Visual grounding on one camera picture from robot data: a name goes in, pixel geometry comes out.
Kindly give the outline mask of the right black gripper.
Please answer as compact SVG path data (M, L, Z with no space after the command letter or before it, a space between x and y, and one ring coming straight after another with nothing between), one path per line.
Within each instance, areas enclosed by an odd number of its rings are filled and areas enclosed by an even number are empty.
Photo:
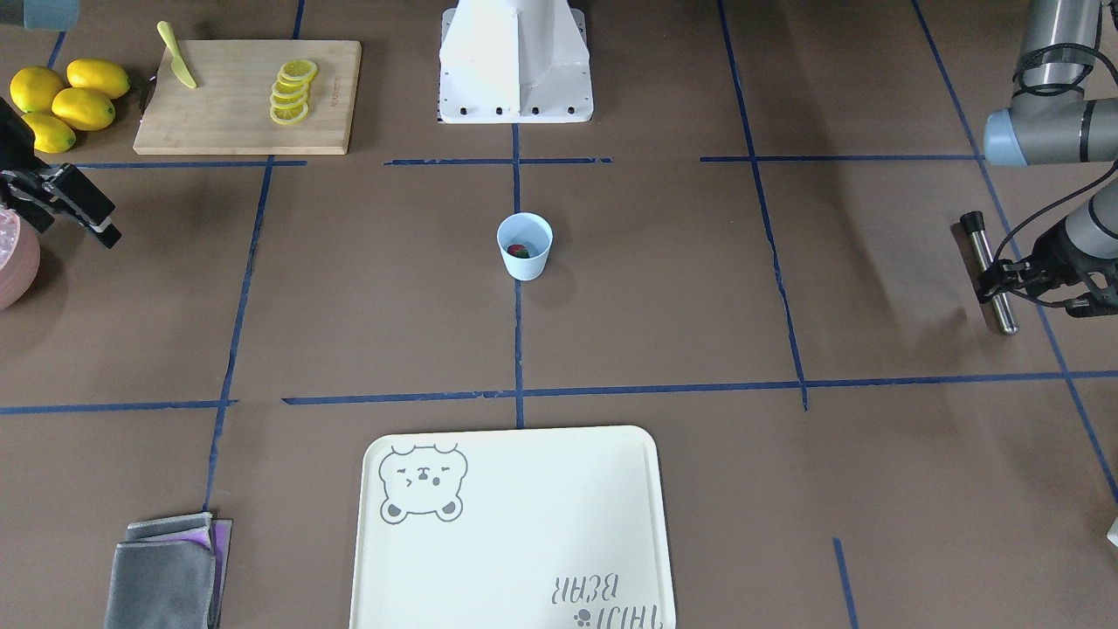
M48 230L56 215L67 215L101 246L113 248L122 232L113 223L115 203L79 166L48 166L35 155L34 132L20 114L1 101L1 206L35 230Z

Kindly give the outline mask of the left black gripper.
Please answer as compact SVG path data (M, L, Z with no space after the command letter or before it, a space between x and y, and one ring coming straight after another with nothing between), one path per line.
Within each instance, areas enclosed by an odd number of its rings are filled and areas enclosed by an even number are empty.
M1049 290L1083 284L1084 294L1058 301L1071 317L1117 315L1117 261L1079 250L1065 230L1049 230L1038 238L1029 263L991 263L975 278L975 295L979 303L991 303L999 294L1023 292L1025 297L1041 299Z

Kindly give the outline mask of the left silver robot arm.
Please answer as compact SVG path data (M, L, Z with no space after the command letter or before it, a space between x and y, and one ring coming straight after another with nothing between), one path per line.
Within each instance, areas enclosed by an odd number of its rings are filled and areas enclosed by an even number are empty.
M975 275L976 298L1015 294L1045 304L1046 292L1083 286L1079 297L1055 302L1076 318L1106 317L1117 309L1117 104L1090 101L1084 83L1097 66L1115 76L1101 51L1102 25L1114 1L1033 1L1029 7L1010 107L989 115L983 151L995 166L1105 162L1108 171L1083 185L1084 203L1054 223L1018 261L995 252Z

